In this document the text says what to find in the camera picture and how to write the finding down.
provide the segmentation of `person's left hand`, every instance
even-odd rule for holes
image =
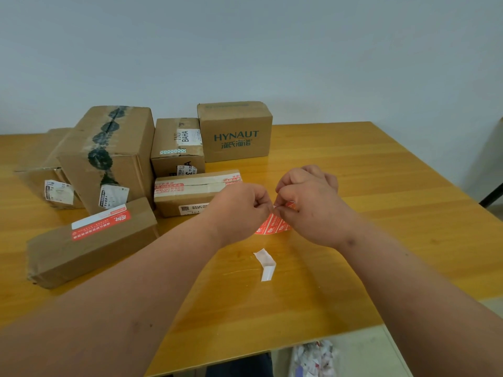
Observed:
[[[224,247],[254,234],[272,211],[262,185],[237,182],[223,188],[199,216],[217,229]]]

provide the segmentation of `cardboard box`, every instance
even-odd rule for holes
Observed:
[[[142,197],[152,204],[153,139],[147,107],[91,107],[80,119],[57,158],[89,214]]]
[[[163,217],[198,214],[225,185],[240,182],[238,170],[189,176],[160,177],[155,180],[154,202]]]
[[[35,196],[57,209],[84,207],[56,158],[61,143],[71,130],[49,130],[37,144],[25,151],[14,170]]]
[[[273,116],[262,102],[198,104],[207,163],[267,156]]]
[[[155,177],[204,173],[199,119],[157,119],[150,160]]]
[[[28,279],[58,287],[146,247],[156,225],[144,197],[41,234],[28,241]]]

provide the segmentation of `long cardboard box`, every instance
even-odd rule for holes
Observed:
[[[273,116],[264,103],[198,104],[197,114],[207,163],[269,154]]]
[[[146,247],[159,237],[145,197],[28,241],[28,279],[53,289]]]
[[[199,119],[157,119],[150,160],[155,177],[204,173]]]
[[[89,214],[141,197],[152,203],[153,139],[148,107],[91,107],[80,119],[57,158]]]
[[[38,143],[25,151],[14,170],[35,196],[57,209],[84,207],[56,158],[61,143],[71,130],[56,128],[47,131]]]
[[[154,202],[163,217],[198,214],[229,185],[241,182],[237,169],[155,180]]]

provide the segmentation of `black metal bar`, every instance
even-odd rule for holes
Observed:
[[[487,208],[501,196],[503,196],[503,183],[501,183],[500,186],[498,186],[495,190],[489,193],[487,197],[480,202],[480,206],[483,208]]]

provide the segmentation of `person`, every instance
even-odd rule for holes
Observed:
[[[315,165],[281,178],[275,208],[263,186],[226,186],[203,213],[1,330],[2,376],[143,376],[206,263],[272,211],[343,255],[414,376],[502,376],[503,320],[358,215],[337,188]]]

